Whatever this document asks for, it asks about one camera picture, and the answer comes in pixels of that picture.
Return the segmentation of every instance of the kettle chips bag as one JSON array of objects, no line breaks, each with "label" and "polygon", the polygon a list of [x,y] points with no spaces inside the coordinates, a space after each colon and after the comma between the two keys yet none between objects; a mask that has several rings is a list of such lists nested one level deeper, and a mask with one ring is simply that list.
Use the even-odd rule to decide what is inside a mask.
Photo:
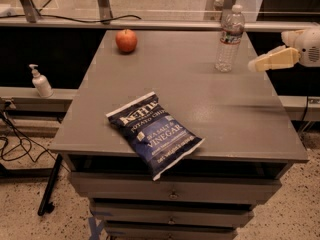
[{"label": "kettle chips bag", "polygon": [[154,92],[106,116],[148,165],[153,180],[159,179],[161,173],[192,153],[204,141],[166,112]]}]

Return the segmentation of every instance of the outlet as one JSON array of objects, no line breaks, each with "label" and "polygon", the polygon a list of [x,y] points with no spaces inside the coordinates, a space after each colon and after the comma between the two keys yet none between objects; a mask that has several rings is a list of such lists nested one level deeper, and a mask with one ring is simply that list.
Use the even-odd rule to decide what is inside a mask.
[{"label": "outlet", "polygon": [[320,98],[309,98],[309,104],[320,105]]},{"label": "outlet", "polygon": [[12,98],[1,98],[4,102],[5,108],[10,109],[17,109],[16,105],[14,104],[14,100]]}]

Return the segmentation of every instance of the metal pole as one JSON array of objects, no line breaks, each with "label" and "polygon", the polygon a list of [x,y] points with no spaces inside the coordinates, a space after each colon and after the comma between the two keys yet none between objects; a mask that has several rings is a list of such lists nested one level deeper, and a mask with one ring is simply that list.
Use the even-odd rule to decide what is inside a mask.
[{"label": "metal pole", "polygon": [[100,20],[111,19],[113,16],[111,11],[110,0],[97,0],[97,1],[99,5]]},{"label": "metal pole", "polygon": [[39,13],[35,9],[34,3],[32,0],[20,0],[23,7],[26,19],[30,23],[35,23],[40,18]]},{"label": "metal pole", "polygon": [[49,201],[50,201],[51,193],[53,191],[54,184],[57,181],[61,162],[62,162],[62,156],[58,154],[56,162],[54,164],[54,167],[52,168],[52,171],[49,177],[48,185],[46,187],[46,190],[44,192],[44,195],[38,210],[39,216],[44,215],[46,212],[51,213],[54,209],[53,203],[52,202],[49,203]]}]

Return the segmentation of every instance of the soap dispenser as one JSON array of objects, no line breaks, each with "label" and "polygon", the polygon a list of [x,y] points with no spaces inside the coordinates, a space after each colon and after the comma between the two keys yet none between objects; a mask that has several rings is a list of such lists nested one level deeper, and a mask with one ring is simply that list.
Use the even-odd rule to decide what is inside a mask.
[{"label": "soap dispenser", "polygon": [[53,90],[48,82],[48,79],[44,75],[41,75],[36,69],[38,65],[30,64],[29,67],[31,68],[31,73],[33,75],[32,83],[34,87],[36,87],[39,95],[42,98],[50,97],[53,94]]}]

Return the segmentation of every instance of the plastic water bottle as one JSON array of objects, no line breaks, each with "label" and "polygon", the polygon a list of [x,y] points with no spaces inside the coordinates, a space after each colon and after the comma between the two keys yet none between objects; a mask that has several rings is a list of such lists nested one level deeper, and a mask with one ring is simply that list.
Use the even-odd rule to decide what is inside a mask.
[{"label": "plastic water bottle", "polygon": [[231,71],[236,59],[245,24],[241,11],[241,5],[234,5],[232,12],[221,23],[222,31],[215,62],[215,68],[220,72]]}]

